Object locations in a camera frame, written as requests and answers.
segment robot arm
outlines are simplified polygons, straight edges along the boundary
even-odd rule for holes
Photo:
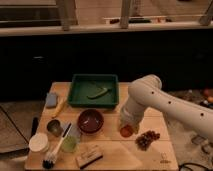
[[[199,135],[213,142],[213,110],[171,96],[161,90],[161,80],[148,75],[133,81],[128,89],[129,98],[121,109],[120,129],[132,127],[134,133],[147,107],[166,113],[191,127]]]

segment green tray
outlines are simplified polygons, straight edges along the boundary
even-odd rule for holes
[[[101,87],[110,90],[98,98],[88,98],[98,94]],[[68,103],[73,107],[114,108],[119,102],[118,94],[117,75],[74,74]]]

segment black cable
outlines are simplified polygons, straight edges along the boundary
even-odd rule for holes
[[[197,167],[199,167],[199,168],[203,168],[204,171],[212,171],[212,169],[209,169],[209,168],[207,168],[206,166],[203,166],[203,165],[198,164],[198,163],[190,163],[190,162],[189,162],[189,163],[183,163],[183,164],[181,164],[181,165],[179,166],[179,171],[181,171],[182,168],[187,168],[187,169],[189,169],[190,171],[193,171],[193,169],[191,169],[191,168],[188,167],[187,165],[197,166]]]
[[[16,126],[16,124],[13,122],[13,120],[11,119],[11,117],[9,116],[9,114],[7,113],[7,111],[4,110],[4,108],[2,106],[0,106],[0,109],[7,116],[7,118],[9,119],[9,121],[15,127],[15,129],[17,130],[17,132],[22,136],[22,138],[26,141],[26,143],[29,144],[29,141],[25,138],[25,136],[22,134],[22,132],[19,130],[19,128]]]

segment dark red bowl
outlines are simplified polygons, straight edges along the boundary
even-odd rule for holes
[[[86,134],[98,132],[104,123],[104,117],[95,109],[84,110],[78,117],[78,127]]]

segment utensil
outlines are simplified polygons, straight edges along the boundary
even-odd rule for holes
[[[54,166],[54,164],[56,163],[58,151],[61,147],[62,142],[68,135],[70,128],[71,128],[71,123],[69,123],[69,125],[67,126],[66,130],[64,131],[64,134],[62,135],[62,137],[61,137],[59,143],[57,144],[57,146],[55,147],[55,149],[53,151],[48,151],[46,153],[44,160],[43,160],[43,164],[42,164],[45,169],[51,169]]]

